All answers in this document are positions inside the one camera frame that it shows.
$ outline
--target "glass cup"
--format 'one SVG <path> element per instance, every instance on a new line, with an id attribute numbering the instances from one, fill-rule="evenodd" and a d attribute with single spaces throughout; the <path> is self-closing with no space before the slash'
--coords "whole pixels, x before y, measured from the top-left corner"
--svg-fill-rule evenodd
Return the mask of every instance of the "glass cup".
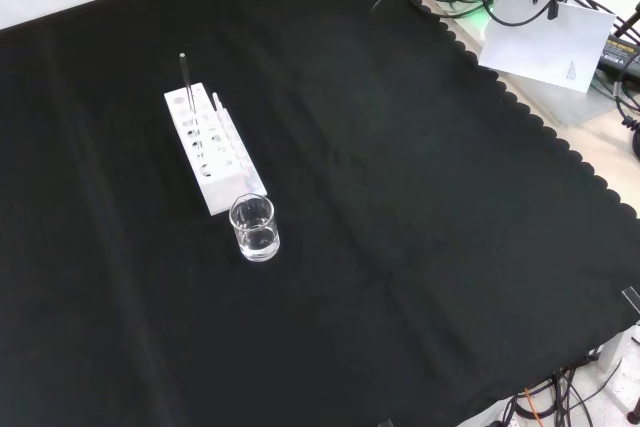
<path id="1" fill-rule="evenodd" d="M 278 252 L 280 237 L 274 217 L 271 201 L 257 194 L 239 197 L 229 210 L 240 252 L 251 262 L 264 262 Z"/>

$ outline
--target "white paper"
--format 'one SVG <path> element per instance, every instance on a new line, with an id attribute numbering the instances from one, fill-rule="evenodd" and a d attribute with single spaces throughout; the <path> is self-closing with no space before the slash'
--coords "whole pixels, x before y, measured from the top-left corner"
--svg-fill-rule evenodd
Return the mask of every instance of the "white paper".
<path id="1" fill-rule="evenodd" d="M 493 10 L 505 22 L 531 18 L 548 0 L 498 0 Z M 491 21 L 480 65 L 586 92 L 615 17 L 575 5 L 560 4 L 558 17 L 545 12 L 521 27 Z"/>

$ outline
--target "black cloth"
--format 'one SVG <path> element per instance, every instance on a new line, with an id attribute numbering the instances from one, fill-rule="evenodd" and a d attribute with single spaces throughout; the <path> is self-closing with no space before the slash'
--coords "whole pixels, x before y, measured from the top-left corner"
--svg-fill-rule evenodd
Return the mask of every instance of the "black cloth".
<path id="1" fill-rule="evenodd" d="M 276 206 L 264 265 L 174 132 L 183 51 Z M 0 424 L 450 427 L 630 326 L 633 212 L 496 79 L 407 0 L 0 34 Z"/>

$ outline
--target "black tablecloth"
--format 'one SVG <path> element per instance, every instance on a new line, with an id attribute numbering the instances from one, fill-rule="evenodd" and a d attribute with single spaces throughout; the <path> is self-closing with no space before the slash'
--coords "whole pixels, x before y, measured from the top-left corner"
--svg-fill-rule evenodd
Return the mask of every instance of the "black tablecloth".
<path id="1" fill-rule="evenodd" d="M 174 132 L 182 51 L 265 265 Z M 0 108 L 3 426 L 450 427 L 635 320 L 633 212 L 406 0 L 102 0 L 0 35 Z"/>

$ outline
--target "black stick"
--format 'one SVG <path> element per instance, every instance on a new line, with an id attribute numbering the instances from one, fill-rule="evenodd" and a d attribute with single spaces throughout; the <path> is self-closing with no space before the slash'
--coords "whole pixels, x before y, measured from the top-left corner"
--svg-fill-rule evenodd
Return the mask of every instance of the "black stick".
<path id="1" fill-rule="evenodd" d="M 187 56 L 180 54 L 180 70 L 182 71 L 182 80 L 184 81 L 184 87 L 187 89 L 187 99 L 189 101 L 189 109 L 191 114 L 196 113 L 196 103 L 193 100 L 193 92 L 191 91 L 191 80 L 189 79 L 189 66 L 187 65 Z"/>

